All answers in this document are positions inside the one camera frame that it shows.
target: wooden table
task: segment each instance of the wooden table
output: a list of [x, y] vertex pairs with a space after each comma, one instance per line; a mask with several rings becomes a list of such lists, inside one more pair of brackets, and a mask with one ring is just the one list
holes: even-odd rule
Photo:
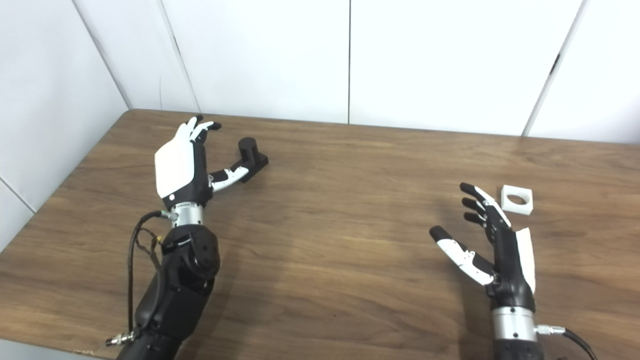
[[[153, 155], [189, 116], [127, 112], [0, 254], [0, 338], [116, 356], [103, 343], [127, 326], [129, 236], [161, 207]], [[428, 234], [443, 225], [491, 258], [462, 219], [462, 181], [533, 189], [532, 215], [510, 219], [532, 229], [539, 323], [573, 329], [600, 359], [640, 354], [640, 147], [207, 118], [223, 124], [210, 171], [244, 136], [271, 163], [207, 207], [223, 265], [179, 359], [489, 359], [484, 290]], [[153, 269], [135, 262], [137, 304]], [[548, 359], [587, 358], [541, 342]]]

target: white block with hole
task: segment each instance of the white block with hole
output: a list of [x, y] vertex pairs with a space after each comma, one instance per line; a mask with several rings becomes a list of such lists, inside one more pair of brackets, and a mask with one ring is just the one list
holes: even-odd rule
[[[517, 196], [524, 200], [524, 204], [516, 204], [509, 200], [509, 196]], [[512, 213], [529, 215], [533, 211], [533, 192], [531, 189], [519, 188], [517, 186], [504, 185], [502, 187], [500, 206], [502, 210]]]

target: back of robotic hand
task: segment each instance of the back of robotic hand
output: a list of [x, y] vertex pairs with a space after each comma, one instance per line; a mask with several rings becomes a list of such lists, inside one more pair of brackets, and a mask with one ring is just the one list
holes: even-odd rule
[[[220, 269], [218, 239], [204, 226], [204, 208], [213, 193], [236, 181], [247, 182], [268, 164], [253, 138], [238, 143], [241, 160], [230, 168], [207, 173], [204, 142], [207, 132], [221, 125], [204, 122], [202, 115], [178, 128], [175, 136], [156, 152], [156, 189], [168, 211], [152, 211], [136, 224], [129, 244], [129, 331], [106, 341], [124, 345], [119, 360], [171, 360], [182, 342], [195, 330], [211, 295]], [[162, 260], [155, 252], [159, 237], [142, 228], [153, 217], [171, 221], [171, 230], [161, 242]], [[150, 250], [140, 245], [138, 235], [146, 230], [153, 237]], [[143, 249], [156, 274], [133, 316], [133, 251]]]
[[460, 190], [473, 196], [462, 204], [474, 210], [464, 219], [479, 224], [493, 245], [494, 263], [471, 251], [442, 227], [429, 234], [451, 260], [475, 282], [486, 288], [493, 313], [495, 360], [539, 360], [544, 353], [538, 334], [559, 334], [575, 341], [596, 360], [589, 345], [572, 331], [559, 326], [536, 325], [536, 277], [529, 228], [513, 231], [511, 222], [496, 201], [482, 189], [461, 183]]

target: black cable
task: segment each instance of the black cable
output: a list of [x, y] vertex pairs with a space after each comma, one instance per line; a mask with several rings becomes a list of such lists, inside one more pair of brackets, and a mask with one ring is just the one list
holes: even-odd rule
[[593, 350], [591, 349], [589, 344], [587, 344], [587, 342], [584, 341], [575, 332], [573, 332], [573, 331], [571, 331], [569, 329], [565, 329], [564, 333], [563, 333], [563, 336], [571, 339], [574, 343], [578, 344], [578, 346], [580, 346], [584, 351], [587, 352], [587, 354], [589, 354], [589, 357], [591, 358], [591, 360], [598, 360], [598, 358], [596, 357], [596, 354], [593, 353]]
[[146, 215], [142, 216], [136, 227], [133, 229], [133, 233], [131, 234], [131, 240], [129, 242], [129, 258], [127, 261], [127, 272], [129, 274], [128, 280], [129, 284], [127, 287], [127, 315], [129, 317], [129, 332], [133, 331], [133, 250], [135, 248], [135, 244], [138, 241], [138, 234], [140, 233], [140, 229], [142, 228], [142, 224], [144, 224], [147, 220], [160, 217], [162, 215], [162, 211], [151, 211]]
[[142, 325], [140, 330], [145, 330], [149, 328], [151, 321], [156, 317], [156, 313], [160, 307], [160, 301], [162, 300], [162, 294], [164, 293], [164, 272], [160, 266], [160, 260], [158, 260], [158, 256], [156, 255], [156, 245], [157, 238], [154, 238], [151, 243], [151, 251], [149, 257], [151, 258], [151, 262], [153, 262], [154, 267], [156, 268], [156, 297], [154, 299], [154, 305], [151, 307], [151, 312], [149, 316], [145, 320], [145, 323]]
[[153, 231], [147, 229], [146, 227], [142, 227], [140, 231], [146, 231], [149, 235], [151, 235], [151, 250], [147, 249], [144, 245], [140, 243], [139, 236], [136, 236], [136, 246], [138, 247], [138, 249], [144, 251], [147, 256], [151, 256], [151, 252], [156, 247], [155, 244], [157, 243], [158, 237], [156, 236], [156, 234], [154, 234]]

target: cable connector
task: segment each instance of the cable connector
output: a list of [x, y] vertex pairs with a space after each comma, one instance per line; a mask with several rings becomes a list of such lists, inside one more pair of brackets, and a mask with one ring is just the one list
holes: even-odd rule
[[173, 222], [178, 220], [178, 214], [172, 213], [171, 211], [162, 210], [162, 212], [160, 214], [160, 217], [169, 219], [169, 220], [171, 220]]
[[562, 335], [566, 329], [555, 325], [536, 325], [536, 332], [540, 335]]
[[122, 346], [126, 343], [130, 343], [134, 340], [135, 335], [133, 332], [123, 332], [122, 334], [118, 334], [111, 339], [107, 339], [104, 344], [108, 347], [112, 347], [115, 345]]

